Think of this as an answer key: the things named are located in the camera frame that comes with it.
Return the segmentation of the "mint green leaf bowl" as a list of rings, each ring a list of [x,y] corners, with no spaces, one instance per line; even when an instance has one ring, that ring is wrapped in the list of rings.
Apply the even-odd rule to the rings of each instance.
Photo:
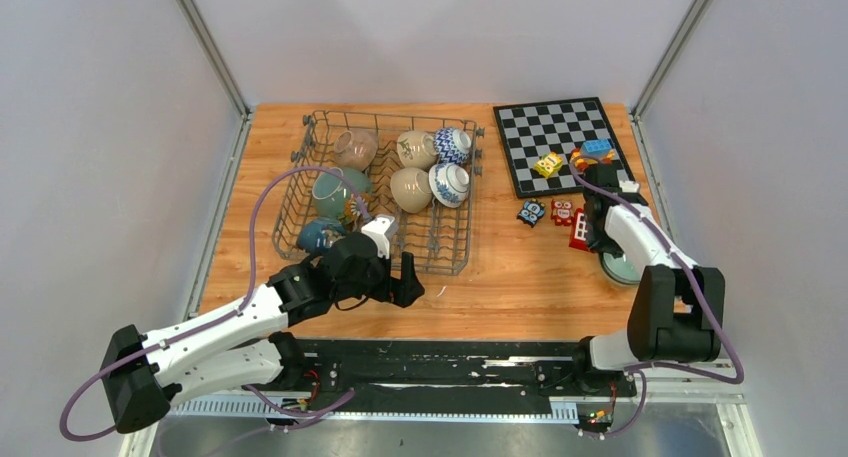
[[[599,254],[599,263],[602,271],[611,281],[623,286],[638,286],[641,274],[635,270],[624,255],[615,256],[603,252]]]

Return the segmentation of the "plain beige bowl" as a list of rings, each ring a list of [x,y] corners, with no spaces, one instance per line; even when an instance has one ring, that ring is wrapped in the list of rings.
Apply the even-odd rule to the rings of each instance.
[[[418,168],[401,168],[394,172],[390,191],[397,205],[410,214],[421,212],[433,199],[428,173]]]

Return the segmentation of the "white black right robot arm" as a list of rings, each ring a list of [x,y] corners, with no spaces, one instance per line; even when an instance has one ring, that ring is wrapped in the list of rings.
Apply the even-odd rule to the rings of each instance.
[[[575,388],[592,395],[611,372],[715,360],[725,336],[722,272],[682,252],[653,219],[638,184],[619,180],[611,165],[590,165],[577,179],[588,249],[624,258],[639,281],[626,326],[580,340],[570,369]]]

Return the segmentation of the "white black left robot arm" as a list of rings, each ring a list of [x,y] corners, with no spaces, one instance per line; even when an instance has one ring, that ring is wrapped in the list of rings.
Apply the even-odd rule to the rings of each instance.
[[[377,243],[354,232],[214,311],[146,333],[117,330],[101,366],[115,430],[144,429],[187,401],[231,388],[298,388],[306,357],[290,328],[349,298],[405,308],[424,295],[412,253],[401,253],[398,276],[391,271]]]

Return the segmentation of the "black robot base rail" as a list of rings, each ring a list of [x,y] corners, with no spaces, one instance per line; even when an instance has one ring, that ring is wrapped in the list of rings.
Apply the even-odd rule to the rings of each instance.
[[[636,397],[639,382],[582,369],[574,341],[302,339],[296,382],[259,385],[326,405],[353,390],[348,412],[543,415],[552,398],[606,405]]]

